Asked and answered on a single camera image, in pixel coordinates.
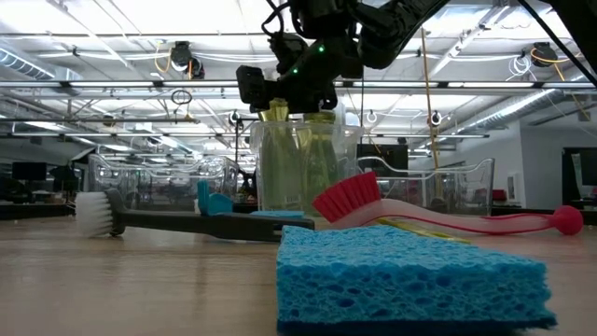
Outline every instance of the white bristles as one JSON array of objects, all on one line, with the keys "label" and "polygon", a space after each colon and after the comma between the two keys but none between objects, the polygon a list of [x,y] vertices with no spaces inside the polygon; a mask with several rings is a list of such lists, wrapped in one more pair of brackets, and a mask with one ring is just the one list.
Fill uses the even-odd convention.
[{"label": "white bristles", "polygon": [[112,231],[112,210],[104,192],[76,195],[76,227],[81,235],[94,237]]}]

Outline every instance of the sponge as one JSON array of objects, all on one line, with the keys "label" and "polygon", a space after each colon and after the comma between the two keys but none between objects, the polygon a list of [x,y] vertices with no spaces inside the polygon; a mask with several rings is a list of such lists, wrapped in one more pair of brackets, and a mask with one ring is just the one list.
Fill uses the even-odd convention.
[{"label": "sponge", "polygon": [[543,263],[387,226],[284,227],[281,332],[450,335],[556,325]]}]

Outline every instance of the wooden table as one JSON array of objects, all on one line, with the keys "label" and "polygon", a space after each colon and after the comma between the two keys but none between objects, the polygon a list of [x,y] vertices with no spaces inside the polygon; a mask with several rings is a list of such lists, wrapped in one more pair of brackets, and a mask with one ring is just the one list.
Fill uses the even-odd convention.
[{"label": "wooden table", "polygon": [[[554,331],[597,332],[597,230],[475,237],[548,264]],[[276,334],[277,245],[127,229],[76,237],[69,218],[0,222],[0,335]]]}]

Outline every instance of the clear plastic bin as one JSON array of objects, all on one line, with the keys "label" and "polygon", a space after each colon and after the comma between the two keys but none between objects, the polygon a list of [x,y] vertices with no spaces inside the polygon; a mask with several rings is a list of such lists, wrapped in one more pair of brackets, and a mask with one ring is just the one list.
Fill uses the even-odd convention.
[{"label": "clear plastic bin", "polygon": [[209,181],[210,192],[236,195],[239,166],[225,157],[207,157],[192,164],[157,166],[106,161],[91,154],[90,191],[115,188],[130,209],[194,211],[197,182]]},{"label": "clear plastic bin", "polygon": [[381,161],[396,172],[396,176],[377,177],[383,198],[412,203],[443,214],[491,214],[494,159],[436,171],[398,170],[380,158],[359,159],[366,160]]},{"label": "clear plastic bin", "polygon": [[363,130],[334,124],[260,122],[251,129],[260,210],[302,210],[342,179],[358,174]]}]

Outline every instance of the pink dish brush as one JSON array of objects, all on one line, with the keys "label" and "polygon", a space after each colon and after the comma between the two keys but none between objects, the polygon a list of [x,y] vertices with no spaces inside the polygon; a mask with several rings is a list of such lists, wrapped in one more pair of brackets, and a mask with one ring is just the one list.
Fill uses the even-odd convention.
[{"label": "pink dish brush", "polygon": [[338,229],[364,226],[381,217],[403,217],[484,234],[526,233],[556,228],[565,235],[574,235],[583,227],[580,212],[567,205],[557,209],[553,215],[460,217],[440,214],[398,200],[383,200],[375,173],[341,181],[319,195],[312,205]]}]

